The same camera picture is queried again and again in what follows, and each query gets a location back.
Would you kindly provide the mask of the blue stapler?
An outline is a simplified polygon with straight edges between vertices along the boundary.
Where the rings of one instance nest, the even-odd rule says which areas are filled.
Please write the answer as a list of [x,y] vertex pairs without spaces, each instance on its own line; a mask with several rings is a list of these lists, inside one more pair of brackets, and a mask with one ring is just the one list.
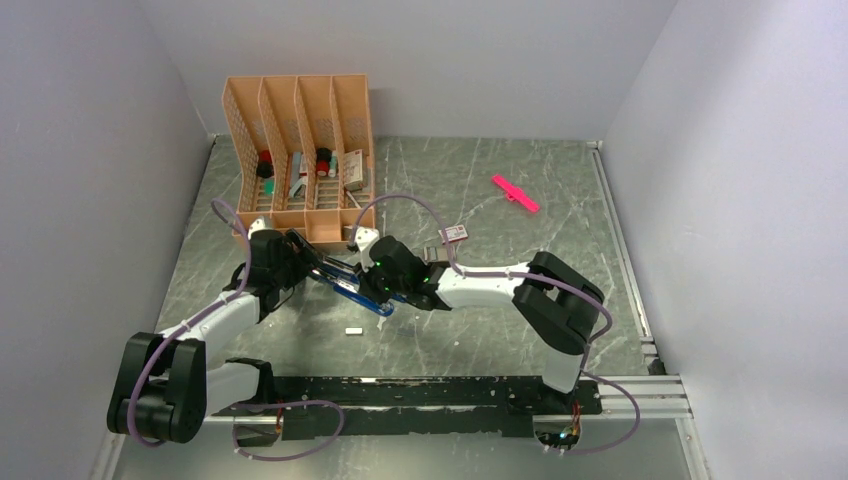
[[310,276],[315,280],[326,280],[331,283],[339,281],[352,284],[358,283],[354,266],[325,255],[322,252],[315,254]]
[[381,317],[389,317],[394,312],[394,305],[391,302],[379,304],[374,300],[370,300],[358,292],[358,284],[345,276],[335,276],[322,270],[313,269],[309,276],[320,283],[329,285],[333,291],[347,300],[376,313]]

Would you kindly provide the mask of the red white staple box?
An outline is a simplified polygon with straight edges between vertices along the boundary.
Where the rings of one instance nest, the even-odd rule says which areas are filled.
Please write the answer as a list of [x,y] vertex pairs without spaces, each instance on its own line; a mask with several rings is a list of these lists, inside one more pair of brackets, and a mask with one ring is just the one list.
[[453,225],[444,229],[438,229],[437,233],[440,236],[443,246],[454,245],[463,242],[469,238],[466,227],[462,224]]

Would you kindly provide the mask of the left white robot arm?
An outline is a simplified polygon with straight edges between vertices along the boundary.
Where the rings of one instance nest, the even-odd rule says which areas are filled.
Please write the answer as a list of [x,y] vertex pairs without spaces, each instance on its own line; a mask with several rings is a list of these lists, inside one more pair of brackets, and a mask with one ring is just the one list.
[[322,261],[298,231],[250,234],[248,259],[219,296],[200,312],[160,333],[139,332],[126,343],[106,414],[110,432],[146,446],[186,443],[205,417],[234,403],[261,416],[273,409],[277,388],[269,363],[209,360],[243,331],[284,303]]

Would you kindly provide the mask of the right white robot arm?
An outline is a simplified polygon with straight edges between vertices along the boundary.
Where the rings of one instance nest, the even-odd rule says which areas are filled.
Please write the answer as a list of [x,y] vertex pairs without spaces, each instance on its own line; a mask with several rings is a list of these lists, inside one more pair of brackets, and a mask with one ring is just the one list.
[[470,307],[513,309],[547,347],[539,398],[562,414],[578,399],[576,384],[599,316],[606,314],[601,289],[550,252],[505,267],[452,267],[426,262],[392,236],[358,235],[358,291],[383,304],[401,300],[419,310]]

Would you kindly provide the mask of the grey stapler in organizer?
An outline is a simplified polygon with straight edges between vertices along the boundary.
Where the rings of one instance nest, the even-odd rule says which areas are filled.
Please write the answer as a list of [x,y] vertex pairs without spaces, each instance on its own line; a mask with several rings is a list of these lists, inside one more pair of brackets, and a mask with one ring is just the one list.
[[296,198],[304,188],[308,175],[308,165],[301,152],[294,152],[291,158],[291,175],[288,197]]

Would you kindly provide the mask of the red black bottle left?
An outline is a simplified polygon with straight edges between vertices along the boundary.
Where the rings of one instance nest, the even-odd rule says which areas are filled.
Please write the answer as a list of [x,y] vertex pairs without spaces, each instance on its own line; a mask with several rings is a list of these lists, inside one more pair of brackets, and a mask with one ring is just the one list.
[[259,152],[255,172],[262,179],[268,179],[274,176],[273,157],[269,150]]

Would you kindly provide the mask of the red black bottle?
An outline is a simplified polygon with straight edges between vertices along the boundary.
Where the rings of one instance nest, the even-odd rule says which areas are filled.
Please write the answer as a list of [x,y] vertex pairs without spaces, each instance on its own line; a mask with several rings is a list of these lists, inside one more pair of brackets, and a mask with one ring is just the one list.
[[255,172],[262,179],[268,179],[274,176],[273,157],[269,150],[259,152]]
[[332,160],[332,151],[328,148],[319,147],[315,151],[316,154],[316,163],[315,163],[315,171],[316,175],[319,177],[326,177],[329,175],[330,171],[330,162]]

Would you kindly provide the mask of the red black bottle right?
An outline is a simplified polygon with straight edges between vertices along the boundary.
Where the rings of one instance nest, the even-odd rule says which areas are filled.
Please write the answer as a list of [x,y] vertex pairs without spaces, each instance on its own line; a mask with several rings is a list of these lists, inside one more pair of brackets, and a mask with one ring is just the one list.
[[319,147],[315,151],[316,154],[316,163],[315,163],[315,171],[316,175],[319,177],[326,177],[329,175],[330,171],[330,162],[332,160],[332,151],[328,148]]

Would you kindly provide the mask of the orange plastic desk organizer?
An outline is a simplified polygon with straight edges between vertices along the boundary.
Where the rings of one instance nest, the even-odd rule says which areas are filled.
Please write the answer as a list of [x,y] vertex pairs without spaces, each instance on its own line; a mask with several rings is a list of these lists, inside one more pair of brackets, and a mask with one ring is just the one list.
[[364,74],[234,76],[222,106],[241,169],[237,213],[342,251],[374,228],[376,148]]

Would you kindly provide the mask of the white box in organizer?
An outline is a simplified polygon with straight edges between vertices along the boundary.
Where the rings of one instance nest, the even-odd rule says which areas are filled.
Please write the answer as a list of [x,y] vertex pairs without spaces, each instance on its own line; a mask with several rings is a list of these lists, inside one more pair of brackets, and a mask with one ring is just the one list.
[[365,172],[366,155],[363,149],[346,152],[343,160],[344,188],[348,191],[360,191],[367,185]]

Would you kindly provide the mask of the pink plastic clip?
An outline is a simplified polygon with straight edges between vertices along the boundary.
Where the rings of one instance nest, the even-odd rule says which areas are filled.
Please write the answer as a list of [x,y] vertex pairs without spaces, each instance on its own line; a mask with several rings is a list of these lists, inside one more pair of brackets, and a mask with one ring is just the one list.
[[540,206],[533,199],[531,199],[521,188],[513,185],[503,176],[499,174],[493,175],[491,177],[491,181],[503,192],[508,201],[517,203],[531,213],[537,213],[540,210]]

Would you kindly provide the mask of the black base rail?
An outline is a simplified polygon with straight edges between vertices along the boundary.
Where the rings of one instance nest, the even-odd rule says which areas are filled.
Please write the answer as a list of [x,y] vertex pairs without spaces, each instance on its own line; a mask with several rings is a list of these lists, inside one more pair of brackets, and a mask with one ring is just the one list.
[[562,393],[539,376],[274,376],[263,366],[258,394],[216,413],[266,414],[280,423],[282,439],[305,440],[334,433],[534,438],[542,418],[567,422],[601,411],[593,380]]

